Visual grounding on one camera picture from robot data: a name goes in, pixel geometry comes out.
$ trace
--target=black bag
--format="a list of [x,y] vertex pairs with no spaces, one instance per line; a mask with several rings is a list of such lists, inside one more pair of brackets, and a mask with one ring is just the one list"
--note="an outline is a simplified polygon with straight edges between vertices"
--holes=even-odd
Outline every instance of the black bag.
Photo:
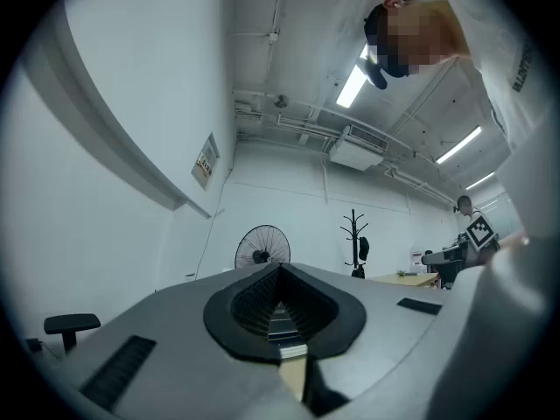
[[368,259],[368,253],[369,253],[369,243],[368,243],[368,238],[366,238],[365,236],[362,236],[360,238],[360,259],[365,262]]

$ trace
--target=standing fan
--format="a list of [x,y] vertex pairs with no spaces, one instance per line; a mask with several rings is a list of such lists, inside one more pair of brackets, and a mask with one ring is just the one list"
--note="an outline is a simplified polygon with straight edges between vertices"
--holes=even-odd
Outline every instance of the standing fan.
[[246,234],[235,252],[235,268],[261,263],[289,263],[290,244],[286,235],[274,226],[259,226]]

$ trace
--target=air conditioning unit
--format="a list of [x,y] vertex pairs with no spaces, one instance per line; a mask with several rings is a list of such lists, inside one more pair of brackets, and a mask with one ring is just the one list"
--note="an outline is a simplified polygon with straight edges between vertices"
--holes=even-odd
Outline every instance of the air conditioning unit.
[[329,156],[332,162],[365,171],[383,160],[387,146],[382,138],[348,125],[329,151]]

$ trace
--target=wooden table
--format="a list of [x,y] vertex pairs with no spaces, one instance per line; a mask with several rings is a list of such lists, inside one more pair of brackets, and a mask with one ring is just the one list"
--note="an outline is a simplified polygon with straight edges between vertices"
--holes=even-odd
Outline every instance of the wooden table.
[[404,284],[407,286],[429,286],[438,279],[438,273],[418,274],[417,276],[398,276],[397,274],[389,274],[388,276],[375,276],[368,280],[380,282],[383,284]]

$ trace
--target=coat rack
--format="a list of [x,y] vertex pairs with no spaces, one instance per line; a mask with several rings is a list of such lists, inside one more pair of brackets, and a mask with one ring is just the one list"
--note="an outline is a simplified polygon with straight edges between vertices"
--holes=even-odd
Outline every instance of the coat rack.
[[340,228],[342,230],[346,230],[351,238],[346,238],[347,240],[350,240],[352,242],[352,253],[353,253],[353,263],[351,262],[345,262],[344,264],[347,266],[353,266],[353,270],[356,271],[358,269],[358,266],[361,264],[365,264],[365,263],[358,263],[358,234],[364,229],[366,228],[366,226],[368,225],[368,223],[366,223],[366,225],[364,227],[362,227],[360,230],[356,229],[356,222],[358,221],[359,218],[361,218],[363,216],[363,214],[361,214],[360,216],[358,216],[357,218],[354,218],[354,209],[352,209],[352,219],[348,218],[347,216],[345,216],[345,218],[347,220],[349,220],[352,223],[352,232],[350,232],[350,230],[348,230],[347,228],[343,228],[342,226],[340,226]]

